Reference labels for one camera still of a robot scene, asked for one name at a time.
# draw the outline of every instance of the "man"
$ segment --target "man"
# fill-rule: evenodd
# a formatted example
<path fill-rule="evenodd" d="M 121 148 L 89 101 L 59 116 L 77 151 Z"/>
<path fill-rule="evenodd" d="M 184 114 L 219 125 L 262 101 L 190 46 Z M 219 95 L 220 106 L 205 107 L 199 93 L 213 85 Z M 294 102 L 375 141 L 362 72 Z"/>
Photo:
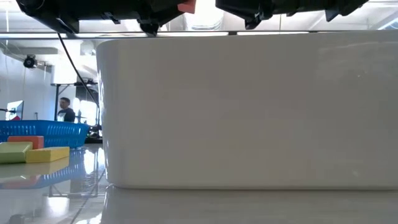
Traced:
<path fill-rule="evenodd" d="M 58 112 L 59 121 L 75 122 L 75 112 L 69 108 L 70 100 L 66 97 L 60 99 L 60 107 L 62 110 Z"/>

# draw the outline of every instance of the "blue plastic crate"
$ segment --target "blue plastic crate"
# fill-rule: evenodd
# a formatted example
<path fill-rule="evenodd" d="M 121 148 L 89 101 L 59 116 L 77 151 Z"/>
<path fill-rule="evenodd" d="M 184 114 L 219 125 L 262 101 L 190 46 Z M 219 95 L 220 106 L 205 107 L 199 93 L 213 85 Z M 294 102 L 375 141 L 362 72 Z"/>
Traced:
<path fill-rule="evenodd" d="M 0 121 L 0 142 L 9 136 L 44 136 L 44 147 L 84 145 L 89 126 L 59 121 Z"/>

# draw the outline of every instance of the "white tabletop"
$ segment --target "white tabletop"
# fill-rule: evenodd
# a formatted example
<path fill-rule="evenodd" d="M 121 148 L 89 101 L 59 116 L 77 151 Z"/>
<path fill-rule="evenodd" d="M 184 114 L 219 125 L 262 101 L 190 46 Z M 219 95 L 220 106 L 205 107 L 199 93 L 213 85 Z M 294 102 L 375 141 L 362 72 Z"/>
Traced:
<path fill-rule="evenodd" d="M 397 223 L 395 191 L 126 190 L 100 145 L 70 160 L 0 166 L 0 223 Z"/>

